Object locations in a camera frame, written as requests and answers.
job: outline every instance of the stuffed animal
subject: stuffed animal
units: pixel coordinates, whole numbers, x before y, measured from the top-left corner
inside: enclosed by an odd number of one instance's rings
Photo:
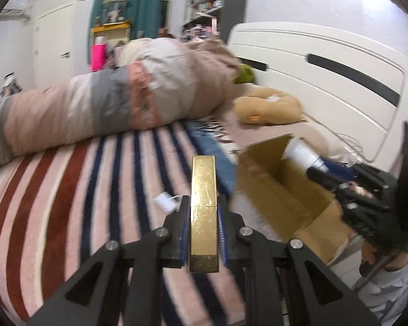
[[[302,104],[294,96],[268,87],[254,87],[234,100],[234,111],[247,124],[283,125],[302,119]]]

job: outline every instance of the plush toy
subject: plush toy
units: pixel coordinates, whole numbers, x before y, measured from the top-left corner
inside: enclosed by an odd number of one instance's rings
[[[240,64],[240,75],[234,80],[234,83],[254,83],[254,80],[255,75],[252,67],[249,65]]]
[[[234,111],[247,124],[283,125],[302,119],[302,104],[294,96],[268,87],[254,87],[234,100]]]

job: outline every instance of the gold bar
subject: gold bar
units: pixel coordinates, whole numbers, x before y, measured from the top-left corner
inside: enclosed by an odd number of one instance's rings
[[[218,193],[212,155],[194,157],[190,206],[189,270],[218,272]]]

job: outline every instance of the white door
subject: white door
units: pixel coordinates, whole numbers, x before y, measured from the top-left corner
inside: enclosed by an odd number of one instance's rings
[[[71,38],[73,5],[61,7],[38,18],[37,84],[55,86],[72,75]]]

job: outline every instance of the green plush toy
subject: green plush toy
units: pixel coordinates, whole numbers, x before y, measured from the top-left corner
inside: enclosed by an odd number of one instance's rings
[[[252,67],[245,64],[240,64],[240,76],[234,81],[235,84],[239,83],[254,83],[255,75]]]

